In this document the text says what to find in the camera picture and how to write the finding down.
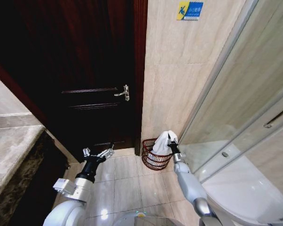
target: sign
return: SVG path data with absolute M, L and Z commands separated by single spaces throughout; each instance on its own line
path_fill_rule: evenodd
M 177 10 L 177 20 L 198 20 L 203 2 L 181 1 Z

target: door lever handle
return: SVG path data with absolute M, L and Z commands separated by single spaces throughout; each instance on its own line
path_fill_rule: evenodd
M 272 123 L 276 120 L 276 119 L 278 119 L 279 117 L 281 117 L 283 115 L 283 110 L 280 112 L 280 113 L 278 113 L 278 115 L 276 115 L 273 119 L 271 119 L 269 122 L 267 122 L 266 124 L 264 124 L 264 127 L 265 128 L 271 128 L 273 125 L 272 125 Z
M 119 97 L 121 95 L 125 95 L 125 100 L 129 101 L 130 100 L 130 95 L 129 95 L 129 86 L 126 84 L 124 85 L 124 92 L 121 93 L 115 93 L 114 96 L 115 97 Z

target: wicker trash basket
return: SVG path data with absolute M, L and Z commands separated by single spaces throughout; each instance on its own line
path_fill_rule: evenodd
M 157 138 L 154 139 L 147 139 L 142 142 L 142 162 L 145 164 L 146 167 L 152 170 L 162 170 L 164 169 L 171 157 L 172 153 L 168 155 L 156 155 L 153 154 L 151 151 L 153 150 L 153 146 L 155 144 Z

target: shower enclosure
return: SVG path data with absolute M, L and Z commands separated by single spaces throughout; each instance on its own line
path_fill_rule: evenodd
M 283 225 L 283 0 L 247 0 L 180 150 L 217 207 Z

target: dark wooden door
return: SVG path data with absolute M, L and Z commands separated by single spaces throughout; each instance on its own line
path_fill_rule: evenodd
M 0 65 L 78 160 L 83 147 L 103 149 L 113 141 L 129 148 L 140 138 L 135 2 L 0 2 Z M 125 84 L 129 101 L 114 96 Z

